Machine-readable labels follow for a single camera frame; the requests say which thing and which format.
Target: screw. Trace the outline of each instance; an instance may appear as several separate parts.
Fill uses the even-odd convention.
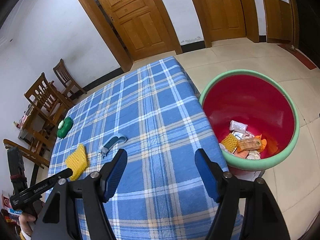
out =
[[[259,184],[263,184],[263,183],[264,183],[264,179],[263,179],[263,178],[257,178],[256,181],[257,181]]]
[[[90,177],[93,178],[93,179],[98,177],[98,176],[99,176],[99,172],[97,172],[97,171],[94,171],[94,172],[90,173]]]
[[[223,173],[223,177],[230,179],[232,177],[232,174],[230,172],[226,171]]]
[[[63,179],[59,179],[58,183],[59,183],[59,185],[63,185],[63,184],[65,184],[66,181],[67,180],[65,178],[63,178]]]

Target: blue plastic handle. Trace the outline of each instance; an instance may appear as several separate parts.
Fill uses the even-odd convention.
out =
[[[127,141],[126,136],[124,136],[121,133],[116,133],[113,136],[111,136],[100,148],[99,153],[102,154],[102,158],[106,156],[106,154],[111,150],[115,144],[118,142],[125,143]]]

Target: plastic bin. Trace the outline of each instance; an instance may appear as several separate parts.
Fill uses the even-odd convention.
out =
[[[241,159],[222,151],[231,167],[269,169],[284,161],[297,143],[299,118],[293,101],[261,73],[245,69],[222,73],[204,89],[200,103],[219,142],[230,133],[231,120],[248,124],[247,131],[267,139],[261,160]]]

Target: tiled floor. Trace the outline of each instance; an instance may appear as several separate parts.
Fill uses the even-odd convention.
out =
[[[181,55],[167,52],[149,57],[135,62],[131,71],[168,56],[177,58],[200,92],[216,75],[244,68],[273,78],[292,97],[300,119],[298,143],[285,161],[267,170],[263,177],[283,212],[291,239],[298,239],[320,210],[320,70],[309,70],[275,44],[240,38],[213,42],[212,48]],[[239,206],[243,212],[244,202]]]

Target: blue plaid tablecloth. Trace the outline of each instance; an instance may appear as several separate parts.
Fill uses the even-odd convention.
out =
[[[204,239],[218,205],[207,195],[194,153],[203,148],[224,171],[228,168],[196,91],[174,57],[106,85],[69,110],[74,125],[57,140],[48,176],[66,168],[67,156],[79,143],[88,159],[80,179],[124,148],[128,164],[114,197],[104,205],[116,238]],[[102,159],[98,148],[115,133],[128,140]],[[82,200],[77,205],[83,239],[90,239]],[[238,212],[232,239],[239,238],[241,224]]]

